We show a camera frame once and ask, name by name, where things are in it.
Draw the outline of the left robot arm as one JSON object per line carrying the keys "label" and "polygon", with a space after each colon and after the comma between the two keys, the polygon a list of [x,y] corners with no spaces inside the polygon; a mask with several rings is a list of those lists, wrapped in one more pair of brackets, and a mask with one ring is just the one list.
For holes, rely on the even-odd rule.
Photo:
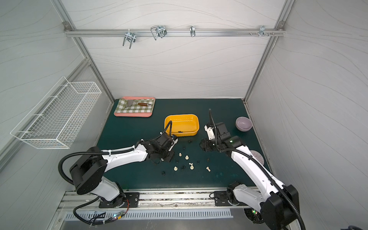
{"label": "left robot arm", "polygon": [[91,148],[80,153],[80,158],[70,168],[72,183],[76,193],[94,194],[107,202],[121,202],[125,194],[116,182],[104,177],[104,174],[114,168],[143,162],[147,159],[169,162],[173,156],[173,147],[178,142],[174,134],[162,133],[152,140],[140,140],[134,146],[122,149],[100,150]]}

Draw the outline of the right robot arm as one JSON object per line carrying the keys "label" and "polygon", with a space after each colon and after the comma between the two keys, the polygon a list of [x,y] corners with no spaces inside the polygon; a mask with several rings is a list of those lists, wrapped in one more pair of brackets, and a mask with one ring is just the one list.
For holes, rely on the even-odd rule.
{"label": "right robot arm", "polygon": [[295,220],[302,230],[306,228],[300,214],[299,193],[294,186],[286,186],[274,177],[238,136],[231,136],[223,122],[209,122],[205,131],[208,136],[200,143],[202,150],[226,153],[258,188],[255,191],[244,184],[231,184],[227,187],[230,205],[246,204],[261,215],[271,230],[281,230]]}

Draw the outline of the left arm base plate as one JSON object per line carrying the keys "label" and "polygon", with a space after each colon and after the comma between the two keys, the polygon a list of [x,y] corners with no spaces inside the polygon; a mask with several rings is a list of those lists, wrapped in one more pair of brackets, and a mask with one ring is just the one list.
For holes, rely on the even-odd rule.
{"label": "left arm base plate", "polygon": [[137,208],[140,199],[140,193],[127,192],[124,195],[118,195],[112,201],[107,201],[101,198],[99,203],[100,209],[112,209],[112,208]]}

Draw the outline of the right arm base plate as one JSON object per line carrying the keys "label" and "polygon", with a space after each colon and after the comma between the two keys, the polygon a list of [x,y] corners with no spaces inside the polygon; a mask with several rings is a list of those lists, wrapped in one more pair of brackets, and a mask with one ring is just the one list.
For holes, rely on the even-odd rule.
{"label": "right arm base plate", "polygon": [[214,191],[210,193],[209,198],[214,200],[216,207],[246,207],[247,204],[238,201],[232,191],[229,189]]}

